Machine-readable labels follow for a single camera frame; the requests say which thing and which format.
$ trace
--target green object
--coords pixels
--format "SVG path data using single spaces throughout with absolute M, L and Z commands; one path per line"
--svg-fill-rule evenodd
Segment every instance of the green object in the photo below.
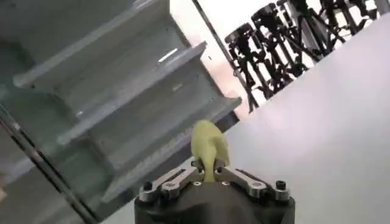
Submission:
M 229 165 L 227 141 L 222 132 L 210 121 L 195 124 L 191 138 L 191 152 L 205 167 L 205 182 L 214 182 L 214 162 L 219 159 Z

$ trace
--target bolt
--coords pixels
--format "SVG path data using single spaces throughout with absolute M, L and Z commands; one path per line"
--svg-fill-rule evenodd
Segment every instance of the bolt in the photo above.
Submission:
M 174 187 L 175 184 L 174 184 L 174 183 L 166 183 L 166 186 L 167 186 L 167 187 Z
M 261 183 L 259 183 L 259 182 L 253 182 L 252 185 L 258 187 L 258 186 L 261 186 Z
M 147 181 L 144 183 L 144 191 L 150 191 L 152 190 L 153 184 L 150 181 Z
M 278 189 L 278 190 L 284 191 L 286 189 L 286 182 L 284 182 L 282 180 L 276 181 L 275 185 L 276 185 L 276 189 Z

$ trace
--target white table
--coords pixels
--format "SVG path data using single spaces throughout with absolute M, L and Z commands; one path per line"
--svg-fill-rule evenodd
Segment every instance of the white table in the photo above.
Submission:
M 390 15 L 231 128 L 232 165 L 283 179 L 297 224 L 390 222 Z M 104 224 L 133 223 L 129 203 Z

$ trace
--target tripod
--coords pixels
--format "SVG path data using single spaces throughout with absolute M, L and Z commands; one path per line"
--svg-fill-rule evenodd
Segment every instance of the tripod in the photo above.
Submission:
M 263 77 L 257 64 L 255 63 L 255 59 L 256 57 L 258 57 L 258 54 L 256 52 L 252 52 L 249 47 L 249 39 L 253 38 L 253 33 L 254 30 L 250 26 L 250 24 L 245 23 L 225 38 L 225 42 L 229 44 L 230 55 L 232 56 L 233 60 L 236 61 L 238 64 L 237 69 L 239 69 L 240 72 L 244 73 L 246 79 L 245 89 L 248 93 L 250 108 L 252 108 L 253 106 L 258 107 L 258 104 L 256 103 L 256 100 L 253 98 L 253 96 L 250 94 L 252 87 L 255 85 L 255 80 L 249 72 L 248 64 L 251 65 L 253 71 L 256 73 L 261 83 L 261 86 L 258 89 L 263 92 L 264 97 L 266 99 L 269 99 L 273 96 L 273 92 L 268 87 L 265 78 Z
M 315 55 L 313 52 L 311 52 L 309 49 L 305 48 L 302 44 L 302 42 L 298 42 L 293 38 L 293 35 L 296 35 L 295 33 L 290 33 L 291 31 L 289 28 L 285 27 L 280 20 L 280 18 L 277 16 L 277 11 L 276 11 L 276 5 L 275 4 L 269 4 L 268 6 L 260 9 L 257 11 L 255 14 L 252 15 L 252 21 L 255 24 L 257 30 L 256 30 L 256 36 L 257 38 L 265 42 L 266 45 L 268 46 L 268 51 L 271 53 L 272 58 L 275 59 L 277 63 L 281 63 L 281 60 L 279 57 L 277 57 L 277 53 L 275 51 L 275 44 L 279 44 L 282 52 L 286 56 L 286 59 L 290 65 L 290 68 L 283 68 L 285 72 L 292 73 L 295 77 L 299 77 L 305 70 L 307 70 L 306 66 L 302 63 L 302 60 L 293 60 L 292 56 L 289 54 L 287 51 L 287 48 L 284 44 L 284 41 L 282 40 L 282 37 L 284 39 L 287 39 L 289 43 L 291 44 L 291 48 L 293 51 L 297 54 L 302 55 L 302 52 L 305 52 L 307 55 L 309 55 L 313 60 L 319 61 L 319 58 L 317 55 Z M 290 24 L 292 25 L 292 21 L 287 18 L 287 22 L 291 22 Z M 261 27 L 264 26 L 265 28 L 270 31 L 272 34 L 270 36 L 270 39 L 266 39 L 264 35 L 261 33 Z
M 283 89 L 286 85 L 293 81 L 290 76 L 288 76 L 285 72 L 283 72 L 283 63 L 279 64 L 279 67 L 276 68 L 275 60 L 270 61 L 270 59 L 266 58 L 266 53 L 262 47 L 259 47 L 260 52 L 254 52 L 254 56 L 256 57 L 256 63 L 262 63 L 265 65 L 267 72 L 271 76 L 270 83 L 273 87 L 273 94 L 276 94 L 281 89 Z
M 308 7 L 306 0 L 291 0 L 291 4 L 296 8 L 297 12 L 300 14 L 297 20 L 298 41 L 300 43 L 302 42 L 302 23 L 306 22 L 318 46 L 319 53 L 324 57 L 333 50 L 334 44 L 330 44 L 331 43 L 330 41 L 324 40 L 324 37 L 322 36 L 321 32 L 317 28 L 316 21 L 327 29 L 328 36 L 330 36 L 330 34 L 333 34 L 336 40 L 339 40 L 342 43 L 346 42 L 345 39 L 343 39 L 343 37 L 340 37 L 340 35 L 338 35 L 337 31 L 331 25 L 326 24 L 325 21 L 322 20 L 322 18 L 312 8 Z
M 333 29 L 335 29 L 336 31 L 340 31 L 341 28 L 339 26 L 339 23 L 337 22 L 336 14 L 335 14 L 335 10 L 340 9 L 340 7 L 337 4 L 334 4 L 333 0 L 320 0 L 320 3 L 321 3 L 322 8 L 319 12 L 319 15 L 322 15 L 322 13 L 325 12 L 325 15 L 328 18 L 329 26 L 332 27 Z M 344 14 L 344 17 L 347 21 L 347 24 L 351 23 L 347 27 L 348 27 L 348 29 L 351 30 L 351 33 L 354 33 L 353 30 L 355 30 L 356 24 L 353 21 L 352 16 L 350 15 L 348 10 L 346 11 L 346 14 L 347 14 L 347 16 L 345 16 L 345 14 Z M 336 44 L 337 39 L 335 38 L 334 40 L 331 40 L 331 33 L 328 32 L 327 41 L 328 41 L 327 46 L 329 48 L 333 49 L 335 44 Z

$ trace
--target metal linkage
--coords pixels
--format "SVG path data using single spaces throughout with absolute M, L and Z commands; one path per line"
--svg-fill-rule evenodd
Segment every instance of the metal linkage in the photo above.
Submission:
M 153 202 L 158 197 L 173 199 L 179 196 L 180 191 L 192 181 L 202 181 L 204 172 L 197 167 L 189 169 L 175 168 L 153 182 L 146 182 L 140 187 L 138 198 L 143 202 Z
M 241 186 L 249 196 L 257 199 L 260 199 L 267 189 L 267 185 L 264 182 L 254 180 L 229 166 L 218 168 L 215 171 L 215 177 L 217 181 L 231 182 Z

